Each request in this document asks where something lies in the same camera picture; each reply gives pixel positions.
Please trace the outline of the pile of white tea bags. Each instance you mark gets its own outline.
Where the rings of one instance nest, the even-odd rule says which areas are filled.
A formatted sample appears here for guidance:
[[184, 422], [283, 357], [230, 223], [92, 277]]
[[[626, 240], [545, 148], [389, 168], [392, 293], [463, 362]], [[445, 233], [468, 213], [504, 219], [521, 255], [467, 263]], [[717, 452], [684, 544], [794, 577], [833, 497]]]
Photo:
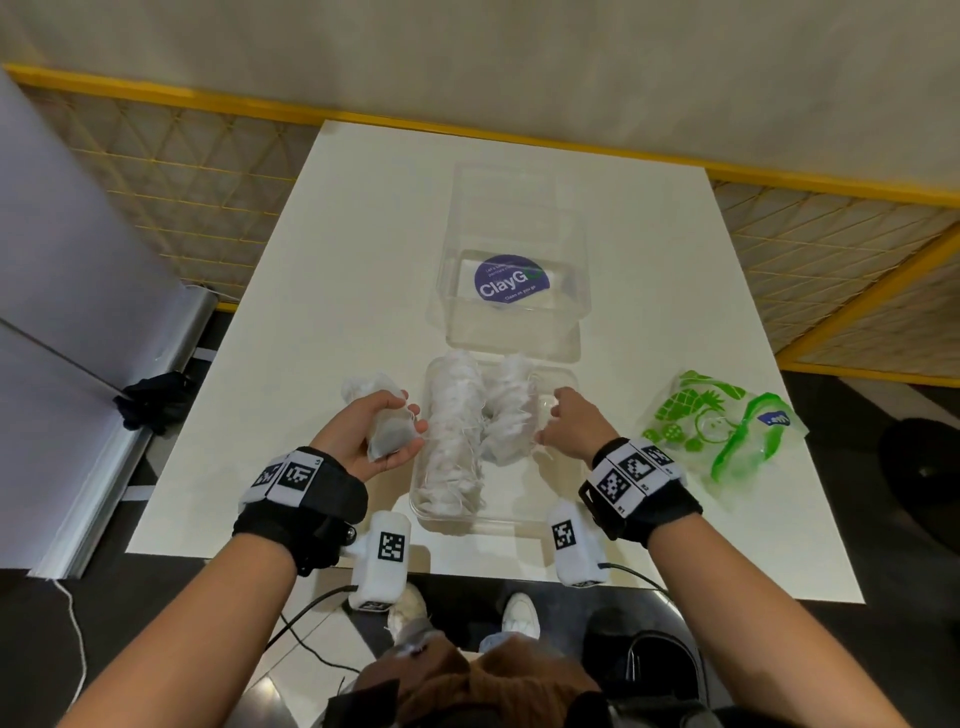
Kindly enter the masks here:
[[412, 504], [430, 518], [467, 519], [483, 504], [485, 464], [530, 454], [539, 423], [534, 362], [511, 354], [482, 362], [453, 349], [428, 367], [429, 424]]

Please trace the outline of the person's right forearm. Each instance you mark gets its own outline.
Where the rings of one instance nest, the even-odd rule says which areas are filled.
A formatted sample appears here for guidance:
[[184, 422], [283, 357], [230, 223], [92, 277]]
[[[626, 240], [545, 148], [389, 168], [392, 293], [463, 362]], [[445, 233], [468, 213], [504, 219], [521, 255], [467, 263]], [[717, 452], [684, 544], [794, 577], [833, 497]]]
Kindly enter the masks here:
[[734, 702], [802, 728], [909, 728], [834, 636], [701, 515], [647, 550]]

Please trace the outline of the white tea bag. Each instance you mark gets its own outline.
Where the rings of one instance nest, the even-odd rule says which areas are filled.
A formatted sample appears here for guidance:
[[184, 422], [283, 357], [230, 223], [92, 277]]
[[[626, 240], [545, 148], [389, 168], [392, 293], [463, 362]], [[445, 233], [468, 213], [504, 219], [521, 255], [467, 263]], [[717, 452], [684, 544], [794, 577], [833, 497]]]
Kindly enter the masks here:
[[386, 408], [375, 415], [366, 436], [366, 455], [376, 462], [405, 448], [420, 433], [415, 415], [406, 407]]

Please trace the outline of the person's white shoe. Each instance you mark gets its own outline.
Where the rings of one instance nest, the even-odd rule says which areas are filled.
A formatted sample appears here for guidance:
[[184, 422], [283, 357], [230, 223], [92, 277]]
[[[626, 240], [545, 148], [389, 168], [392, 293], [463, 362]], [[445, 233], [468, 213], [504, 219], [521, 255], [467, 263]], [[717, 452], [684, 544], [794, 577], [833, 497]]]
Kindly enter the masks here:
[[518, 591], [509, 597], [502, 613], [501, 632], [534, 641], [541, 637], [538, 612], [529, 595]]
[[387, 630], [395, 647], [412, 643], [432, 630], [426, 601], [413, 583], [408, 582], [397, 601], [390, 606]]

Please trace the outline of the black chair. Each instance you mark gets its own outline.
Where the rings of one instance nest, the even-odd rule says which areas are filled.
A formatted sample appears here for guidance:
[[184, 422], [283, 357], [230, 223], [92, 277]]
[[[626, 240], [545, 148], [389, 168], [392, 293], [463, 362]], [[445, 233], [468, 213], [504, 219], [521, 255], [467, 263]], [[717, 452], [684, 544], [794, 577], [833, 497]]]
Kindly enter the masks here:
[[581, 663], [606, 697], [614, 728], [723, 728], [702, 658], [672, 633], [605, 608], [586, 623]]

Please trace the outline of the person's brown garment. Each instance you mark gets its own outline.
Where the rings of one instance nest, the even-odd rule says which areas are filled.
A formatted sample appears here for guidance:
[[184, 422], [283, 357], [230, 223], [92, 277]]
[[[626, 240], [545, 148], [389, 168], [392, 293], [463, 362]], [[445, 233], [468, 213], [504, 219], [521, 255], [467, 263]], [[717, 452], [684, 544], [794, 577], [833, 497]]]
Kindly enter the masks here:
[[607, 698], [582, 665], [510, 636], [469, 660], [443, 634], [392, 648], [320, 728], [611, 728]]

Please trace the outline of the grey partition panel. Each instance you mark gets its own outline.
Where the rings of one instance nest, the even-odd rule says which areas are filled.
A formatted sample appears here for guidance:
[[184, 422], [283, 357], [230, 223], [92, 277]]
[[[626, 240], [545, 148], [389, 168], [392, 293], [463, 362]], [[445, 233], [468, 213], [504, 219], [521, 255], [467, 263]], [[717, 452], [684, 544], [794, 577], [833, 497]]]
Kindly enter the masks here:
[[182, 370], [216, 304], [0, 69], [0, 570], [83, 573], [152, 438], [114, 400]]

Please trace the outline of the person's left hand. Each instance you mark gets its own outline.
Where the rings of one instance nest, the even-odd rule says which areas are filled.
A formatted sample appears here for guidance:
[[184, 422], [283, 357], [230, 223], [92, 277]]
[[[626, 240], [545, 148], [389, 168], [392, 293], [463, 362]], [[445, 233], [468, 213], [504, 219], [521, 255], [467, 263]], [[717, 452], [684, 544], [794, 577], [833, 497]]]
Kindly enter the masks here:
[[354, 478], [363, 482], [405, 466], [426, 444], [428, 421], [420, 418], [421, 408], [408, 402], [414, 414], [419, 437], [401, 450], [375, 462], [367, 455], [367, 435], [376, 415], [368, 415], [358, 405], [359, 398], [342, 408], [308, 443], [314, 450], [331, 456]]

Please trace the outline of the yellow framed mesh fence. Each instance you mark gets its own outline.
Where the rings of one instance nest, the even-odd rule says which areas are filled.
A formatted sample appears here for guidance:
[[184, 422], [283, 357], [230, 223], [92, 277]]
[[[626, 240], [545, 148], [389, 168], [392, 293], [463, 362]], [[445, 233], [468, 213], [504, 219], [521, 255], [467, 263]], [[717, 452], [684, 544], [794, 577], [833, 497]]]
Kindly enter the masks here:
[[234, 311], [322, 127], [334, 122], [701, 169], [784, 371], [960, 389], [960, 188], [2, 64], [150, 246]]

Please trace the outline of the clear plastic container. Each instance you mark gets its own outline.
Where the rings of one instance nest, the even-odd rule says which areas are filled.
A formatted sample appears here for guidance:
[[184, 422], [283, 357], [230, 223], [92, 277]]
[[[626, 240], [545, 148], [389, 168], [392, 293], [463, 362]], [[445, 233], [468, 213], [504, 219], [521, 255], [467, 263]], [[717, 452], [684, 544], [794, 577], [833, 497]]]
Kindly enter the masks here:
[[[433, 390], [443, 369], [444, 357], [432, 360], [424, 378], [422, 416], [430, 421], [424, 451], [414, 461], [409, 503], [414, 515], [430, 530], [447, 534], [468, 532], [489, 535], [535, 534], [542, 528], [550, 510], [561, 498], [572, 500], [579, 487], [584, 466], [555, 450], [531, 443], [530, 448], [504, 464], [481, 455], [475, 482], [478, 489], [464, 503], [433, 505], [427, 492], [428, 459], [434, 447], [429, 437], [440, 436], [441, 426], [433, 414]], [[574, 373], [566, 368], [534, 362], [531, 371], [534, 389], [533, 429], [549, 420], [549, 410], [557, 404], [554, 390], [576, 387]]]

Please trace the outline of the person's white right shoe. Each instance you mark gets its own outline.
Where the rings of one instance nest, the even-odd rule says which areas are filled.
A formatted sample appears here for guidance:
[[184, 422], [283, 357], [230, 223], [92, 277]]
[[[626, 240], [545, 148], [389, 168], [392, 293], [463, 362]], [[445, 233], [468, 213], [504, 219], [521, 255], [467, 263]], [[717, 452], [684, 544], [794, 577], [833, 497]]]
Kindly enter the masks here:
[[509, 597], [502, 613], [501, 632], [534, 641], [541, 637], [538, 612], [529, 595], [518, 591]]

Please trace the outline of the person's right hand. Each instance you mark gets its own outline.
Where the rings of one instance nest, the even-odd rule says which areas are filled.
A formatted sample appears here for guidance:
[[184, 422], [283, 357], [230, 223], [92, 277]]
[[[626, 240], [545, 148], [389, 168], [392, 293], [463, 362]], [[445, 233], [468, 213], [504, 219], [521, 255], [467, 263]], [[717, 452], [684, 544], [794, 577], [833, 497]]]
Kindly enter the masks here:
[[618, 439], [618, 431], [593, 403], [580, 394], [580, 451], [560, 453], [593, 467], [597, 454]]

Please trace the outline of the person's left forearm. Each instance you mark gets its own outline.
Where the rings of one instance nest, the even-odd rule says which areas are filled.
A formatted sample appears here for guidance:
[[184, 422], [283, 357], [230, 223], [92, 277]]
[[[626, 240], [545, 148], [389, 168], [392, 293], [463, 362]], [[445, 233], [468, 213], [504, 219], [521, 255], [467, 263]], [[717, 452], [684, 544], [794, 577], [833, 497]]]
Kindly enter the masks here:
[[233, 536], [99, 674], [56, 728], [219, 728], [251, 679], [297, 570], [279, 543]]

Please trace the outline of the black round stool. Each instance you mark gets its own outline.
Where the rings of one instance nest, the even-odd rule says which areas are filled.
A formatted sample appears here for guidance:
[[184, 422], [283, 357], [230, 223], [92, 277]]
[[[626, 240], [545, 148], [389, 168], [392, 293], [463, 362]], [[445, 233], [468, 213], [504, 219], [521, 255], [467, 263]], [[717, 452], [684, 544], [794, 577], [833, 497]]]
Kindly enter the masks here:
[[902, 509], [960, 555], [960, 429], [928, 418], [902, 419], [883, 431], [877, 454]]

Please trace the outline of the black left wrist band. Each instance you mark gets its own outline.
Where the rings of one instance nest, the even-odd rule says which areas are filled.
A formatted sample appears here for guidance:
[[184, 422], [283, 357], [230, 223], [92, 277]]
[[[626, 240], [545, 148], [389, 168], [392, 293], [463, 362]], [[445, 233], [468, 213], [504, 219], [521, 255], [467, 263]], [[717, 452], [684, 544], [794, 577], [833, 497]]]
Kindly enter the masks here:
[[232, 535], [282, 546], [299, 577], [333, 567], [366, 517], [366, 485], [329, 454], [300, 446], [270, 461], [238, 504]]

